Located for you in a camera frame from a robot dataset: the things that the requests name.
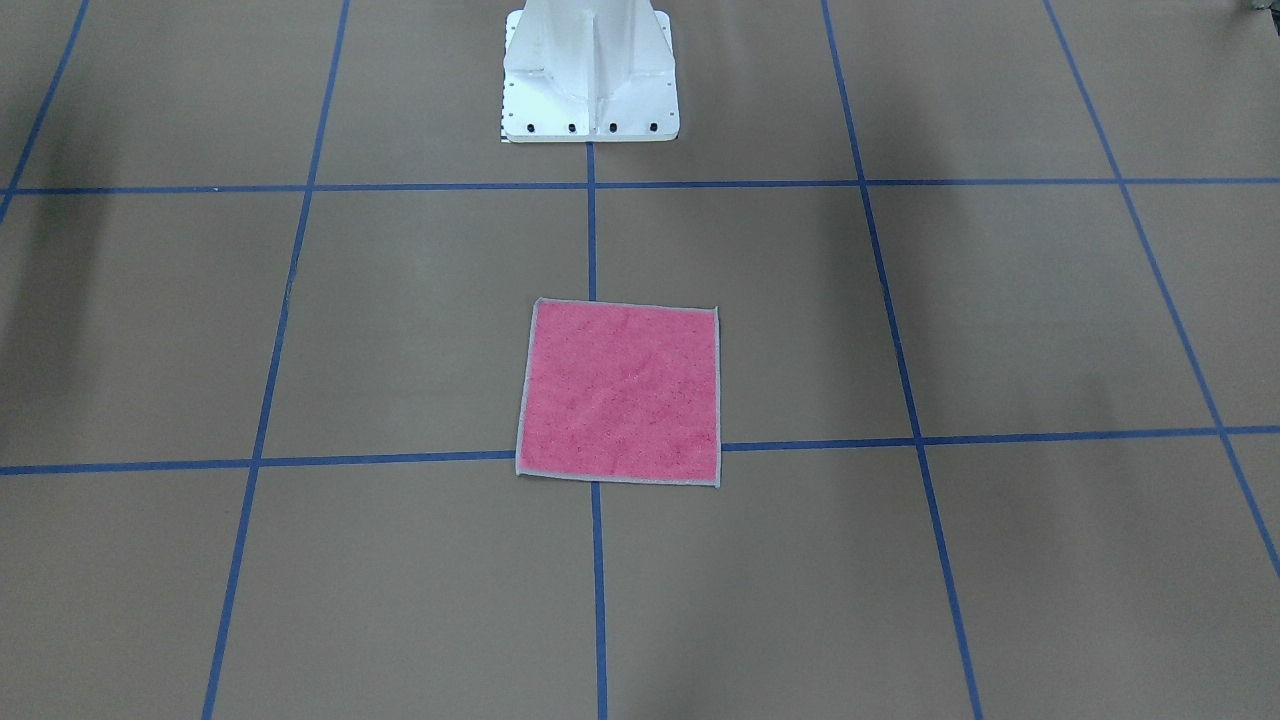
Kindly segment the pink and grey towel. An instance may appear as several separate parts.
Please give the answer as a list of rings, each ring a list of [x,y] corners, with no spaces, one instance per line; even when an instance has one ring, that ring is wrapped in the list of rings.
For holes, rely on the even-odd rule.
[[[717,307],[540,297],[531,310],[515,470],[716,488],[721,375]]]

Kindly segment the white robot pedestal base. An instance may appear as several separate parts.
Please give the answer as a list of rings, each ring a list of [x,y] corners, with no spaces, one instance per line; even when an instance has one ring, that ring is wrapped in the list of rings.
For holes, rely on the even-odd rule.
[[[649,1],[527,1],[506,17],[507,143],[678,137],[672,22]]]

